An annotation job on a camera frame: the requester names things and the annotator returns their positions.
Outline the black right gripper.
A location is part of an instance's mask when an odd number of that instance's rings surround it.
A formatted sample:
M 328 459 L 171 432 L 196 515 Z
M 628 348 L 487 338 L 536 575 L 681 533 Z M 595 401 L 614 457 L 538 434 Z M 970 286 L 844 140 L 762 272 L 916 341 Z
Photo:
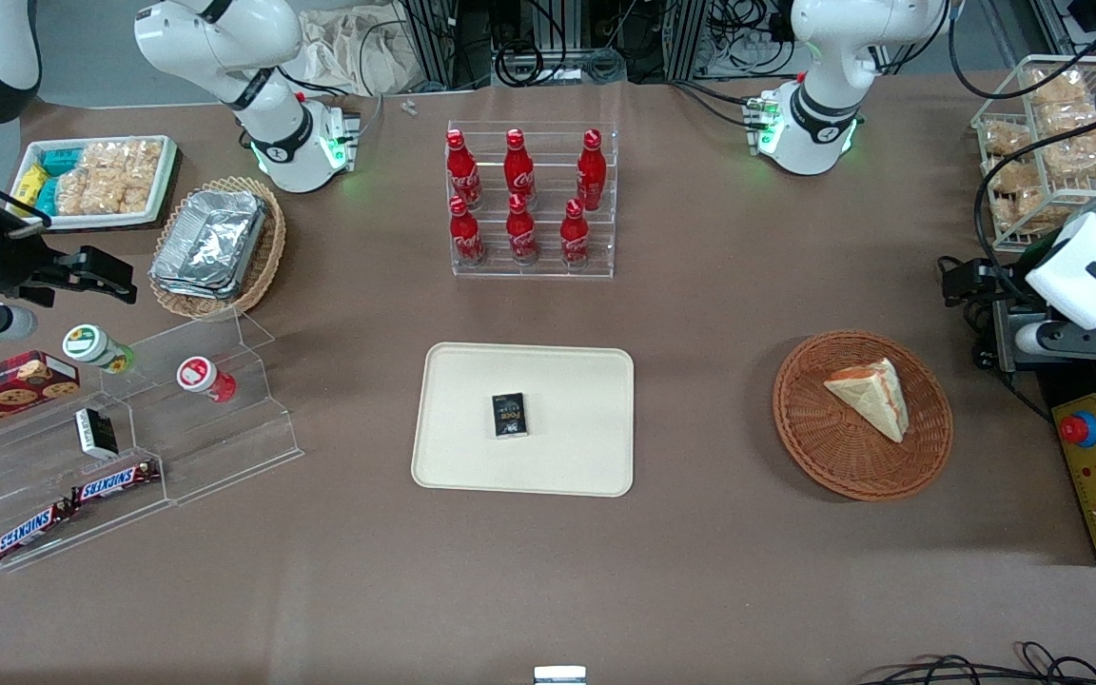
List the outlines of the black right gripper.
M 80 247 L 80 276 L 61 264 L 66 253 L 52 250 L 39 235 L 9 237 L 21 228 L 0 214 L 0 298 L 52 307 L 57 290 L 96 292 L 122 302 L 136 302 L 133 267 L 96 247 Z

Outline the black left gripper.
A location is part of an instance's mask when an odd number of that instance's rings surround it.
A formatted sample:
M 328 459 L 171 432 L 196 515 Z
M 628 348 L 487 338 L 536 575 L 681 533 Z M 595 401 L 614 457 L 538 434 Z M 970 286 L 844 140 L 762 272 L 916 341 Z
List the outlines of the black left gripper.
M 1009 301 L 1018 306 L 1034 307 L 1034 292 L 1018 285 L 1012 267 L 984 267 L 982 259 L 960 261 L 943 260 L 944 307 L 958 307 L 973 301 Z

